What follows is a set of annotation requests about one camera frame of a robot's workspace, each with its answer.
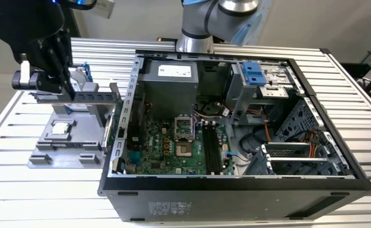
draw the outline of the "blue drive bay latch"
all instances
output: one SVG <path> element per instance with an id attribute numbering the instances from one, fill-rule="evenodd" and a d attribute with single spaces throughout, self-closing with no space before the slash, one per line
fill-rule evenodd
<path id="1" fill-rule="evenodd" d="M 247 79 L 247 84 L 251 86 L 263 86 L 267 84 L 265 76 L 261 72 L 261 67 L 256 62 L 243 62 L 241 71 Z"/>

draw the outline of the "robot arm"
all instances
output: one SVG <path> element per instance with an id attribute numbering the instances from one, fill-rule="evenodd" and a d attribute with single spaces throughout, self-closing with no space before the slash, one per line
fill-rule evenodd
<path id="1" fill-rule="evenodd" d="M 212 53 L 212 35 L 235 45 L 247 44 L 261 20 L 259 0 L 184 0 L 180 52 Z"/>
<path id="2" fill-rule="evenodd" d="M 9 44 L 13 58 L 21 64 L 12 87 L 64 94 L 74 99 L 69 82 L 72 47 L 62 29 L 61 6 L 89 10 L 73 0 L 0 0 L 0 39 Z M 184 0 L 180 52 L 212 53 L 212 35 L 232 44 L 244 45 L 259 26 L 259 0 Z"/>
<path id="3" fill-rule="evenodd" d="M 88 10 L 94 4 L 96 0 L 89 5 L 68 0 L 0 0 L 0 39 L 21 64 L 12 78 L 14 89 L 66 94 L 73 100 L 70 36 L 62 29 L 61 6 Z"/>

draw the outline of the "ram slot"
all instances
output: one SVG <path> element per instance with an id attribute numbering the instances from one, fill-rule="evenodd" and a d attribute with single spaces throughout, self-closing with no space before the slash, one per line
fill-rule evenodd
<path id="1" fill-rule="evenodd" d="M 215 126 L 204 125 L 201 128 L 207 174 L 211 175 L 213 173 L 215 175 L 219 175 L 221 172 L 221 159 Z"/>

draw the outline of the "aluminum extrusion table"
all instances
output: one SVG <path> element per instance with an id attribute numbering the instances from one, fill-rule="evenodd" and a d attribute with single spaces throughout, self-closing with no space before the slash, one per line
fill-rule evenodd
<path id="1" fill-rule="evenodd" d="M 94 82 L 108 91 L 116 82 L 124 96 L 136 49 L 173 51 L 172 42 L 73 38 L 74 64 L 88 62 Z M 216 45 L 216 54 L 288 57 L 312 85 L 332 122 L 371 179 L 371 99 L 331 54 L 319 49 Z M 0 227 L 308 227 L 371 226 L 371 195 L 315 221 L 272 223 L 122 223 L 106 198 L 97 196 L 101 169 L 28 169 L 28 157 L 52 113 L 16 92 L 0 115 Z"/>

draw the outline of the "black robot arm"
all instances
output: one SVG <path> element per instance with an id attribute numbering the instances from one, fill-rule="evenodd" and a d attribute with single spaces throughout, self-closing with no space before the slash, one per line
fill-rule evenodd
<path id="1" fill-rule="evenodd" d="M 88 10 L 94 2 L 77 8 L 68 0 L 0 0 L 0 39 L 21 64 L 12 79 L 14 89 L 66 93 L 73 99 L 70 36 L 62 29 L 61 5 Z"/>

